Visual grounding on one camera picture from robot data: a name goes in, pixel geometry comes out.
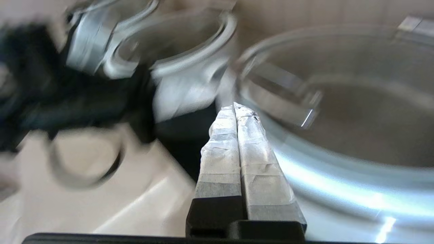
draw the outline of gray tape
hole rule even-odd
[[[238,123],[241,183],[249,220],[306,220],[292,188],[286,182],[274,151],[265,137],[259,116],[234,103]]]
[[[237,120],[233,106],[222,108],[202,148],[195,198],[241,196]]]

